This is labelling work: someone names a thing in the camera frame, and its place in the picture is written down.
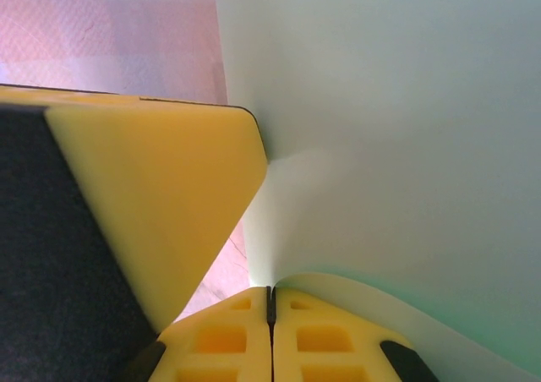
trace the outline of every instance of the yellow foam block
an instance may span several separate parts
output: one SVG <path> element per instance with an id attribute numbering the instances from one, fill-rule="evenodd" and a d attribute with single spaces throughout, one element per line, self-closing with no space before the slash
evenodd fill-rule
<path id="1" fill-rule="evenodd" d="M 80 97 L 66 95 L 46 120 L 143 310 L 163 330 L 263 181 L 259 130 L 236 107 Z"/>
<path id="2" fill-rule="evenodd" d="M 271 382 L 266 290 L 255 287 L 167 327 L 150 382 Z"/>
<path id="3" fill-rule="evenodd" d="M 411 347 L 396 332 L 293 289 L 277 289 L 276 309 L 276 382 L 400 382 L 380 349 Z"/>

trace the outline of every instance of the pink fabric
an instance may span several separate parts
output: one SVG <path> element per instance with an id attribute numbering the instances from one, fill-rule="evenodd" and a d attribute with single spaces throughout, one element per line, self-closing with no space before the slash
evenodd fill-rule
<path id="1" fill-rule="evenodd" d="M 226 103 L 215 0 L 0 0 L 0 82 Z M 183 316 L 246 267 L 239 226 Z"/>

